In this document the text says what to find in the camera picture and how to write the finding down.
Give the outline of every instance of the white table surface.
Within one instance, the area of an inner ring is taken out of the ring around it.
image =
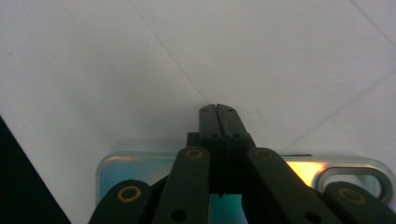
[[[73,223],[120,146],[238,110],[279,153],[396,172],[396,2],[0,1],[0,114]]]

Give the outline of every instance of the bolt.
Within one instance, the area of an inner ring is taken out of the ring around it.
[[[198,149],[188,150],[186,155],[192,159],[200,159],[202,157],[202,151]]]
[[[119,191],[117,197],[123,203],[131,203],[138,199],[142,194],[142,190],[137,186],[128,186]]]
[[[338,190],[338,194],[342,198],[344,198],[352,203],[355,203],[355,204],[366,203],[366,199],[363,197],[363,195],[361,195],[359,192],[357,192],[354,189],[342,188],[342,189]]]
[[[263,158],[263,159],[271,159],[272,154],[269,151],[259,149],[256,151],[256,156]]]

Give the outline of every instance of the screw hole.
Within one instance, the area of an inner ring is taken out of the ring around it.
[[[119,193],[117,194],[117,197],[123,203],[131,203],[134,200],[138,199],[141,194],[142,194],[142,191],[137,186],[128,186],[128,187],[121,189],[119,191]]]
[[[321,218],[318,214],[313,212],[305,213],[305,218],[312,223],[321,223]]]
[[[271,153],[268,151],[264,151],[264,150],[257,150],[256,156],[261,157],[263,159],[267,159],[267,160],[272,158]]]
[[[183,210],[176,210],[175,212],[172,213],[171,218],[175,222],[182,222],[182,221],[186,220],[187,215],[186,215],[186,212]]]

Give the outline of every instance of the black plastic part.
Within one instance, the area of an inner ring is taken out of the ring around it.
[[[238,113],[227,105],[207,105],[200,109],[199,120],[200,146],[209,150],[212,157],[211,192],[242,193],[246,174],[240,167],[255,144]]]
[[[160,202],[163,189],[165,187],[168,175],[150,187],[151,197],[146,206],[145,213],[142,217],[141,223],[151,223],[152,218],[157,210],[158,203]]]
[[[396,215],[365,189],[347,182],[331,183],[324,199],[334,213],[350,224],[393,224]]]
[[[246,192],[242,195],[242,209],[244,210],[245,218],[248,224],[262,224],[262,223],[275,223],[275,214],[270,214],[271,209],[267,206],[270,204],[262,203],[262,200],[258,198],[252,192]]]
[[[187,147],[177,154],[157,207],[153,224],[207,223],[209,152]]]
[[[198,147],[200,145],[199,133],[187,133],[186,147]]]
[[[138,180],[122,181],[111,188],[99,202],[90,223],[144,224],[145,209],[150,196],[151,190],[146,183]]]
[[[381,185],[381,193],[378,199],[388,204],[392,199],[392,185],[389,179],[380,171],[373,168],[351,168],[351,167],[333,167],[324,171],[318,178],[318,186],[321,188],[324,183],[333,175],[372,175]]]
[[[249,195],[253,193],[262,204],[268,204],[263,210],[266,210],[274,223],[341,223],[316,193],[273,150],[249,150],[246,169],[252,187]]]
[[[70,223],[1,118],[0,223]]]

